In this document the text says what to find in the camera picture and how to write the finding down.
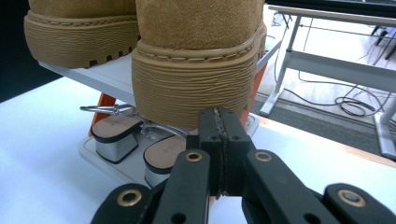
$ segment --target ridged rubber sole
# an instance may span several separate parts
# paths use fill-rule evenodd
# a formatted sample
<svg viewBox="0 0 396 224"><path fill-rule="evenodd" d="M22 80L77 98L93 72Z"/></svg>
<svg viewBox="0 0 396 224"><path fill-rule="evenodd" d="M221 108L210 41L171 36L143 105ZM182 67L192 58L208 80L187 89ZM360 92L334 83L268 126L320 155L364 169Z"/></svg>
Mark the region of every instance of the ridged rubber sole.
<svg viewBox="0 0 396 224"><path fill-rule="evenodd" d="M224 106L241 114L252 93L266 27L230 49L163 49L137 43L132 53L133 88L139 112L154 122L197 128L198 113Z"/></svg>
<svg viewBox="0 0 396 224"><path fill-rule="evenodd" d="M29 11L24 18L27 45L33 57L63 67L90 67L126 55L139 36L134 15L63 19Z"/></svg>

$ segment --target metal table leg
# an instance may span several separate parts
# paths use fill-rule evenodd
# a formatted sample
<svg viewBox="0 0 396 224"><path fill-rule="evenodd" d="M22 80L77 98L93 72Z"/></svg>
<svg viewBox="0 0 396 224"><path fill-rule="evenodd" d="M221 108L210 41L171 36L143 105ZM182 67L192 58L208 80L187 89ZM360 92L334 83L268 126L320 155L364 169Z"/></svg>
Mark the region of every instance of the metal table leg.
<svg viewBox="0 0 396 224"><path fill-rule="evenodd" d="M383 114L374 116L376 133L378 135L381 154L383 157L396 161L396 148L389 130L389 121L396 114L396 99L391 102L390 108Z"/></svg>
<svg viewBox="0 0 396 224"><path fill-rule="evenodd" d="M294 28L293 28L293 31L291 33L289 46L286 49L285 58L283 60L282 67L280 68L279 77L278 77L275 89L271 93L270 97L265 102L265 104L262 106L262 109L260 110L260 115L262 115L264 117L268 117L270 115L271 110L273 109L277 99L279 98L280 93L283 91L282 82L283 82L283 78L284 78L285 73L286 73L286 69L288 68L288 65L289 65L290 55L291 55L291 52L292 52L294 39L295 39L295 37L297 35L298 26L300 25L300 21L301 21L301 16L298 16L296 22L294 23Z"/></svg>

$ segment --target white table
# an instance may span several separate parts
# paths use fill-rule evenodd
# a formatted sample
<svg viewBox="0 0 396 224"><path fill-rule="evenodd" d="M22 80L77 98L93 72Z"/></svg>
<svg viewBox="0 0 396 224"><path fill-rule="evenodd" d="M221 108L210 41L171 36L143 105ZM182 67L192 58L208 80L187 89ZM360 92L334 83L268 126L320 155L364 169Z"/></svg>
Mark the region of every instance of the white table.
<svg viewBox="0 0 396 224"><path fill-rule="evenodd" d="M285 78L286 69L288 68L323 77L343 80L366 87L372 87L383 91L396 92L396 71L394 70L360 63L345 62L333 58L300 52L292 48L300 25L301 17L388 26L396 26L396 19L368 17L294 7L270 6L269 8L277 10L280 13L295 15L297 16L297 19L294 23L290 42L286 49L285 58L279 71L278 81L273 92L262 107L260 111L261 115L268 117L271 113L277 99L284 89L282 82ZM390 101L388 111L383 114L377 113L374 117L378 140L381 146L381 153L384 157L394 161L396 161L396 147L393 144L391 134L389 132L389 121L395 113L396 99L393 99Z"/></svg>
<svg viewBox="0 0 396 224"><path fill-rule="evenodd" d="M63 77L0 104L0 223L89 223L120 185L77 151L92 121L79 107L99 95ZM270 120L253 142L278 154L309 188L322 192L331 183L353 184L396 214L393 162ZM243 223L238 200L215 202L210 223Z"/></svg>

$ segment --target white shelf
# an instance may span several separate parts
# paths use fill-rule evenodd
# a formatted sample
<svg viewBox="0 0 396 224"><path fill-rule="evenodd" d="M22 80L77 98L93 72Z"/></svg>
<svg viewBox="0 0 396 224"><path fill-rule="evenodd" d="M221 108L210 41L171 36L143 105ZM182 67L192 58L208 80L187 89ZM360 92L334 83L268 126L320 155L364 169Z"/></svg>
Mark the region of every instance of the white shelf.
<svg viewBox="0 0 396 224"><path fill-rule="evenodd" d="M257 72L268 63L279 49L280 42L280 40L271 37L267 38L265 43L266 54L258 61ZM71 69L42 62L39 62L39 64L61 76L69 77L127 104L135 105L132 87L132 54L91 68Z"/></svg>

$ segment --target tan suede boot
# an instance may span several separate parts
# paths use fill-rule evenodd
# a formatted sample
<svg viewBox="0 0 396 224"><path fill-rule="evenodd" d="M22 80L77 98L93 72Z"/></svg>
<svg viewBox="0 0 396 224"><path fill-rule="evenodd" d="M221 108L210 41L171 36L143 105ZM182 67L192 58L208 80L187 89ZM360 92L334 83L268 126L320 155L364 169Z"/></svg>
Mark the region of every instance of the tan suede boot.
<svg viewBox="0 0 396 224"><path fill-rule="evenodd" d="M206 107L242 112L264 52L263 0L136 0L136 10L133 88L143 116L196 128Z"/></svg>
<svg viewBox="0 0 396 224"><path fill-rule="evenodd" d="M90 67L126 55L139 36L134 0L29 0L25 37L33 57Z"/></svg>

